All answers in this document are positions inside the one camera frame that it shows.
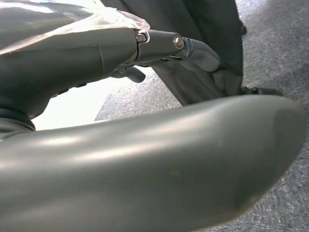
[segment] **gray carpet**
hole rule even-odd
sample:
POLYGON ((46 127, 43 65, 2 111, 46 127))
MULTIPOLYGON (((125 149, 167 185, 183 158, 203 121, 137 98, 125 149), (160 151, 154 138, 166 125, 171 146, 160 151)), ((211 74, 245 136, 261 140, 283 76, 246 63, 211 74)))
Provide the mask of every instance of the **gray carpet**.
MULTIPOLYGON (((238 0, 248 34, 243 38, 244 84, 273 87, 309 114, 309 1, 238 0)), ((179 104, 151 70, 139 85, 111 93, 97 120, 151 113, 179 104)), ((249 212, 205 232, 309 231, 309 136, 298 160, 249 212)))

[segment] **black trousers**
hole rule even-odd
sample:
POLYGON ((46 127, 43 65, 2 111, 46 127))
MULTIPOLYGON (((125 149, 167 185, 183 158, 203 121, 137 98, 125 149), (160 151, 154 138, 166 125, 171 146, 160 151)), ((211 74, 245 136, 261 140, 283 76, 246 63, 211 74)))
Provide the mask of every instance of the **black trousers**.
POLYGON ((203 41, 218 53, 219 69, 189 71, 175 63, 156 62, 152 67, 181 104, 188 105, 240 94, 243 45, 234 0, 102 0, 109 7, 130 12, 152 29, 177 32, 203 41))

